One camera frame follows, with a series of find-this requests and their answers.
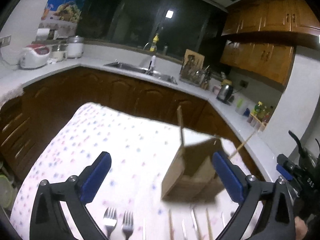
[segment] table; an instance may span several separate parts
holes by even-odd
[[[185,144],[194,144],[211,136],[184,129]],[[184,219],[189,240],[196,240],[188,203],[161,201],[161,182],[180,146],[178,126],[138,118],[105,106],[87,103],[81,106],[67,125],[52,139],[31,168],[15,200],[10,222],[24,240],[29,240],[30,217],[34,198],[42,179],[50,183],[65,181],[71,175],[79,175],[93,163],[102,151],[110,153],[112,166],[87,209],[97,225],[105,232],[102,223],[108,206],[117,208],[118,225],[111,238],[124,239],[121,224],[124,211],[134,214],[134,232],[130,240],[142,239],[142,222],[146,219],[147,239],[169,239],[168,210],[172,211],[175,239],[183,239],[181,221]],[[227,152],[235,149],[232,142],[223,139]],[[236,154],[231,161],[244,173],[248,169]],[[74,236],[82,239],[69,210],[61,203],[67,222]],[[203,239],[208,239],[205,208],[208,208],[213,237],[223,229],[238,204],[233,203],[226,190],[217,195],[214,203],[197,204],[195,212]],[[245,233],[252,232],[262,204]]]

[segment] fork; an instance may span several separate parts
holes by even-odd
[[[103,223],[106,226],[107,237],[109,239],[111,233],[113,232],[113,230],[115,230],[117,225],[117,209],[107,207],[107,210],[103,216]]]
[[[122,233],[125,236],[125,240],[128,240],[133,233],[133,213],[124,212],[123,223],[122,223]]]

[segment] ceiling light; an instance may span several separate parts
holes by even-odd
[[[172,15],[173,15],[173,11],[168,10],[165,17],[171,19],[171,18],[172,18]]]

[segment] blue gripper pad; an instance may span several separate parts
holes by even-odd
[[[212,165],[233,202],[241,204],[247,196],[245,174],[233,165],[223,151],[215,152]]]
[[[280,174],[281,174],[282,176],[285,177],[285,179],[286,179],[287,181],[293,180],[293,176],[292,176],[289,172],[287,172],[286,169],[285,169],[284,167],[282,167],[281,165],[277,164],[276,169],[277,169],[277,171],[280,172]]]
[[[94,163],[91,166],[86,167],[85,169],[88,168],[90,170],[92,166],[94,167],[93,170],[81,186],[80,201],[83,204],[91,203],[93,201],[104,178],[108,174],[111,168],[110,154],[107,152],[102,152],[94,161]]]

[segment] faucet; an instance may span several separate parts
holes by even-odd
[[[145,74],[148,75],[150,72],[152,72],[152,71],[154,70],[155,66],[156,66],[156,55],[153,55],[153,56],[151,57],[148,70],[146,71]]]
[[[143,50],[146,48],[146,46],[148,46],[150,44],[150,42],[147,42],[146,45],[144,45]]]

